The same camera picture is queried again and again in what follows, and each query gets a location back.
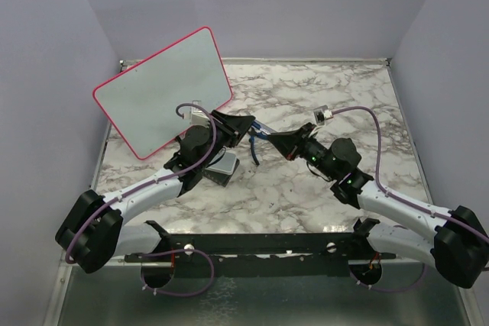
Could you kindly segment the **blue whiteboard marker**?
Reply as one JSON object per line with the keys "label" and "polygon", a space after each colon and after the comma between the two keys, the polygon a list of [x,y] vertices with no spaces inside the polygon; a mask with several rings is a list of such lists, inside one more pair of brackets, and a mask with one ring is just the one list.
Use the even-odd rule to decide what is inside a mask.
{"label": "blue whiteboard marker", "polygon": [[262,123],[259,121],[254,121],[251,125],[250,135],[261,140],[267,140],[269,134],[266,134],[261,130],[261,125]]}

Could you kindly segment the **pink framed whiteboard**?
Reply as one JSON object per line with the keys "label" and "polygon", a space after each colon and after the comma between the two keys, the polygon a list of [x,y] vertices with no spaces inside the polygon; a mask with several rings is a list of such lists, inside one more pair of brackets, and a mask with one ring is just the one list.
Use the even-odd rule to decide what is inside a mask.
{"label": "pink framed whiteboard", "polygon": [[207,111],[233,98],[213,32],[201,27],[95,87],[92,97],[131,152],[145,160],[189,128],[180,104]]}

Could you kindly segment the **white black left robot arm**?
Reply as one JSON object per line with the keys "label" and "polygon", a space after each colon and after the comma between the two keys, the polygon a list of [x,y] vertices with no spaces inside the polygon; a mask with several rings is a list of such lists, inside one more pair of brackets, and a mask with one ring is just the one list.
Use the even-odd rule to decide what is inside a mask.
{"label": "white black left robot arm", "polygon": [[192,190],[215,156],[238,145],[254,121],[253,115],[212,111],[205,124],[192,125],[176,139],[178,151],[152,176],[104,195],[92,189],[83,192],[55,235],[66,252],[65,261],[86,273],[101,269],[115,257],[122,228],[131,219]]}

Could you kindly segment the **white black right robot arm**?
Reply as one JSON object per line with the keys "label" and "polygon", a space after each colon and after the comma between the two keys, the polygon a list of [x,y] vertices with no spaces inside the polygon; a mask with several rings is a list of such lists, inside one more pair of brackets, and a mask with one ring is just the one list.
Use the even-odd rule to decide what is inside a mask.
{"label": "white black right robot arm", "polygon": [[477,215],[465,206],[443,208],[381,188],[358,168],[361,155],[351,139],[338,138],[325,147],[317,141],[315,128],[308,123],[267,139],[286,160],[302,158],[329,179],[341,203],[399,225],[374,224],[351,239],[352,252],[360,258],[377,251],[418,260],[451,284],[470,289],[488,264],[488,236]]}

